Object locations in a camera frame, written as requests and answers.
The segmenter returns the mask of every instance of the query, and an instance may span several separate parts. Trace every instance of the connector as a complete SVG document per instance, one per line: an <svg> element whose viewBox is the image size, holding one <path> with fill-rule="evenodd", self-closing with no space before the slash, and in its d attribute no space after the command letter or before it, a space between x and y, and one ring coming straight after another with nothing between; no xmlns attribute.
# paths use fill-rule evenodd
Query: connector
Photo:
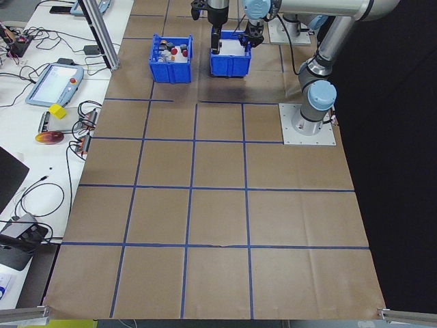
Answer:
<svg viewBox="0 0 437 328"><path fill-rule="evenodd" d="M98 46L84 46L83 47L83 52L86 55L99 55L100 54L100 49Z"/></svg>
<svg viewBox="0 0 437 328"><path fill-rule="evenodd" d="M97 122L97 111L90 111L86 113L81 122L83 128L95 128Z"/></svg>
<svg viewBox="0 0 437 328"><path fill-rule="evenodd" d="M77 144L74 150L77 154L85 155L88 153L89 145L91 143L91 135L84 135L80 138L80 142Z"/></svg>

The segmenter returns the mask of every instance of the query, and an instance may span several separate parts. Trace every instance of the blue tape line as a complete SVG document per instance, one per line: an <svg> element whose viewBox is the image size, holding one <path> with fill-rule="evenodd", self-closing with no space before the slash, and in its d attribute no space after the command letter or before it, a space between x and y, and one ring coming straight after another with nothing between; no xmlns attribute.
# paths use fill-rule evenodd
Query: blue tape line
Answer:
<svg viewBox="0 0 437 328"><path fill-rule="evenodd" d="M180 318L184 318L185 311L185 290L186 290L186 270L188 264L188 242L190 238L190 219L191 219L191 200L193 197L193 183L194 183L194 168L196 157L196 134L197 134L197 104L194 112L194 128L193 128L193 151L191 153L191 176L190 176L190 191L188 194L188 210L186 214L186 231L185 231L185 252L184 252L184 276L182 278L182 296L180 304Z"/></svg>
<svg viewBox="0 0 437 328"><path fill-rule="evenodd" d="M91 241L63 241L61 245L70 246L118 246L118 247L144 247L144 248L232 248L232 249L325 249L325 250L370 250L369 246L304 246L304 245L209 245L209 244L160 244L160 243L117 243L117 242L91 242Z"/></svg>
<svg viewBox="0 0 437 328"><path fill-rule="evenodd" d="M241 120L242 120L242 136L243 141L246 141L246 129L244 123L244 105L241 104ZM244 201L246 205L246 232L247 232L247 261L249 270L249 306L251 311L251 319L255 318L253 311L253 284L252 284L252 255L251 255L251 225L249 218L249 192L247 191L247 156L246 143L243 142L243 162L244 162Z"/></svg>
<svg viewBox="0 0 437 328"><path fill-rule="evenodd" d="M169 139L169 138L140 138L140 137L104 137L104 136L95 136L93 139L101 139L101 140L147 140L147 141L168 141L168 142L193 142L192 139ZM210 142L210 143L222 143L222 144L283 144L282 141L243 141L243 140L196 140L196 142Z"/></svg>
<svg viewBox="0 0 437 328"><path fill-rule="evenodd" d="M369 246L302 246L302 245L251 245L251 249L370 249Z"/></svg>
<svg viewBox="0 0 437 328"><path fill-rule="evenodd" d="M282 48L281 48L281 46L278 46L278 47L279 47L279 57L281 58L282 73L284 73L285 70L284 70L284 58L282 57Z"/></svg>
<svg viewBox="0 0 437 328"><path fill-rule="evenodd" d="M242 101L212 101L212 100L200 100L205 104L234 104L234 105L278 105L277 102L242 102Z"/></svg>
<svg viewBox="0 0 437 328"><path fill-rule="evenodd" d="M152 96L153 96L154 86L155 86L155 82L153 82L152 88L150 90L150 98L152 98ZM152 105L152 103L149 102L149 105L147 106L147 115L146 115L145 123L144 123L143 138L145 137L145 132L147 130L147 123L149 122L149 113L150 113L151 105ZM133 185L133 188L132 188L132 196L130 197L128 219L126 220L126 226L124 228L124 237L123 237L122 252L120 254L120 259L119 259L119 263L118 263L117 280L116 280L116 283L115 283L114 294L113 294L113 299L112 299L112 304L111 304L111 312L109 314L109 318L112 318L113 315L114 315L115 302L117 301L119 280L120 280L120 275L122 274L122 267L123 267L123 260L124 260L125 244L126 244L126 241L128 239L129 224L130 224L130 218L131 218L131 215L132 215L132 208L133 208L133 203L134 203L134 199L135 199L135 192L137 190L136 186L137 186L137 183L138 183L138 176L139 176L139 169L140 169L140 166L141 166L141 159L143 158L144 143L145 143L145 141L143 140L141 142L141 147L140 147L140 151L139 151L137 170L135 172L134 185Z"/></svg>
<svg viewBox="0 0 437 328"><path fill-rule="evenodd" d="M164 25L163 25L163 33L161 36L164 36L164 30L165 30L165 23L167 22L167 16L169 14L169 6L170 6L170 0L167 1L167 9L165 10L165 17L164 17Z"/></svg>
<svg viewBox="0 0 437 328"><path fill-rule="evenodd" d="M123 38L123 40L153 40L153 39L152 38L143 38L143 37L130 36L130 37Z"/></svg>
<svg viewBox="0 0 437 328"><path fill-rule="evenodd" d="M153 14L130 14L129 16L164 17L164 15L153 15Z"/></svg>
<svg viewBox="0 0 437 328"><path fill-rule="evenodd" d="M354 189L276 189L276 188L238 188L238 187L186 187L186 186L149 186L137 184L136 186L131 184L92 184L81 183L80 187L102 187L102 188L151 188L151 189L193 189L193 190L235 190L235 191L278 191L288 193L353 193Z"/></svg>
<svg viewBox="0 0 437 328"><path fill-rule="evenodd" d="M167 100L167 99L146 99L146 98L140 98L140 99L134 99L134 98L105 98L105 100L116 100L116 101L156 101L161 103L173 103L174 100Z"/></svg>

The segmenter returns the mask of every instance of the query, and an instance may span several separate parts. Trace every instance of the grid square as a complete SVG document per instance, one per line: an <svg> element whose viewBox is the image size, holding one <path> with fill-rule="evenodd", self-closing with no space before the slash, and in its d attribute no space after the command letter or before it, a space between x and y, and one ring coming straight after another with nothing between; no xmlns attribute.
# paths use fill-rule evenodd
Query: grid square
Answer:
<svg viewBox="0 0 437 328"><path fill-rule="evenodd" d="M133 185L141 141L94 139L81 183Z"/></svg>
<svg viewBox="0 0 437 328"><path fill-rule="evenodd" d="M184 318L250 317L247 250L189 249Z"/></svg>
<svg viewBox="0 0 437 328"><path fill-rule="evenodd" d="M195 104L152 102L147 123L147 138L192 139Z"/></svg>
<svg viewBox="0 0 437 328"><path fill-rule="evenodd" d="M129 243L184 244L188 190L137 189Z"/></svg>
<svg viewBox="0 0 437 328"><path fill-rule="evenodd" d="M200 103L197 106L196 139L242 140L241 106Z"/></svg>
<svg viewBox="0 0 437 328"><path fill-rule="evenodd" d="M290 147L249 143L246 153L249 187L353 189L341 146Z"/></svg>
<svg viewBox="0 0 437 328"><path fill-rule="evenodd" d="M257 47L253 52L256 54L252 56L251 67L260 72L272 71L277 72L278 75L282 73L281 55L279 53L279 47L273 44L262 44Z"/></svg>
<svg viewBox="0 0 437 328"><path fill-rule="evenodd" d="M197 142L196 187L244 187L243 149L240 143Z"/></svg>
<svg viewBox="0 0 437 328"><path fill-rule="evenodd" d="M185 0L170 0L168 16L168 18L182 18L184 16L191 18L190 2Z"/></svg>
<svg viewBox="0 0 437 328"><path fill-rule="evenodd" d="M246 245L244 191L194 190L190 244Z"/></svg>
<svg viewBox="0 0 437 328"><path fill-rule="evenodd" d="M153 78L148 65L139 65L139 58L150 55L150 40L123 39L118 57L123 63L112 72L106 98L149 99Z"/></svg>
<svg viewBox="0 0 437 328"><path fill-rule="evenodd" d="M385 308L369 250L312 249L320 318L377 319Z"/></svg>
<svg viewBox="0 0 437 328"><path fill-rule="evenodd" d="M121 251L116 246L62 245L44 299L50 317L108 318Z"/></svg>
<svg viewBox="0 0 437 328"><path fill-rule="evenodd" d="M165 17L162 16L130 16L124 38L153 38L153 34L161 34Z"/></svg>
<svg viewBox="0 0 437 328"><path fill-rule="evenodd" d="M148 101L106 100L98 116L96 137L142 138Z"/></svg>
<svg viewBox="0 0 437 328"><path fill-rule="evenodd" d="M134 1L131 15L165 15L167 1Z"/></svg>
<svg viewBox="0 0 437 328"><path fill-rule="evenodd" d="M256 319L318 317L307 249L252 249L251 259Z"/></svg>
<svg viewBox="0 0 437 328"><path fill-rule="evenodd" d="M355 193L303 193L301 197L310 245L369 245Z"/></svg>
<svg viewBox="0 0 437 328"><path fill-rule="evenodd" d="M251 69L250 74L241 79L228 79L217 83L210 76L210 60L203 55L199 71L198 99L223 102L246 103L286 103L283 75Z"/></svg>
<svg viewBox="0 0 437 328"><path fill-rule="evenodd" d="M79 187L64 241L122 243L131 197L131 188Z"/></svg>
<svg viewBox="0 0 437 328"><path fill-rule="evenodd" d="M139 185L189 186L192 157L192 142L147 141L141 159Z"/></svg>
<svg viewBox="0 0 437 328"><path fill-rule="evenodd" d="M115 318L179 318L183 248L127 247Z"/></svg>
<svg viewBox="0 0 437 328"><path fill-rule="evenodd" d="M246 140L282 141L277 105L244 105L244 125Z"/></svg>
<svg viewBox="0 0 437 328"><path fill-rule="evenodd" d="M308 245L300 193L249 191L252 245Z"/></svg>

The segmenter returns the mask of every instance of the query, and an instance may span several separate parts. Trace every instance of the blue plastic bin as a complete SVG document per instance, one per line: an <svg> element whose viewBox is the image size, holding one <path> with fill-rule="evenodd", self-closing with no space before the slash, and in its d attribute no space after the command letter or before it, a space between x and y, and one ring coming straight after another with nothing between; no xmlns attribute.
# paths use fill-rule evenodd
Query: blue plastic bin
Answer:
<svg viewBox="0 0 437 328"><path fill-rule="evenodd" d="M238 40L238 34L242 31L222 31L221 38ZM210 54L211 74L216 77L244 77L249 73L251 64L251 46L244 56L237 55L214 55Z"/></svg>
<svg viewBox="0 0 437 328"><path fill-rule="evenodd" d="M188 61L158 62L159 44L161 40L172 42L175 46L186 44L188 47ZM172 38L153 35L152 48L150 49L149 66L153 80L159 83L190 83L191 82L191 58L193 58L193 36L187 38Z"/></svg>

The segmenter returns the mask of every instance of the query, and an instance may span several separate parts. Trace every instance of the yellow block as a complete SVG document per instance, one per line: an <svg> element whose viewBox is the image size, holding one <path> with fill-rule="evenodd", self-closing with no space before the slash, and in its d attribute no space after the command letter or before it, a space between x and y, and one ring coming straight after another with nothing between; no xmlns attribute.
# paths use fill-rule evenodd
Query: yellow block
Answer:
<svg viewBox="0 0 437 328"><path fill-rule="evenodd" d="M96 328L93 320L50 320L47 326L19 326L19 328Z"/></svg>
<svg viewBox="0 0 437 328"><path fill-rule="evenodd" d="M48 111L55 116L56 118L62 119L65 115L67 115L66 110L58 104L53 104L48 108Z"/></svg>

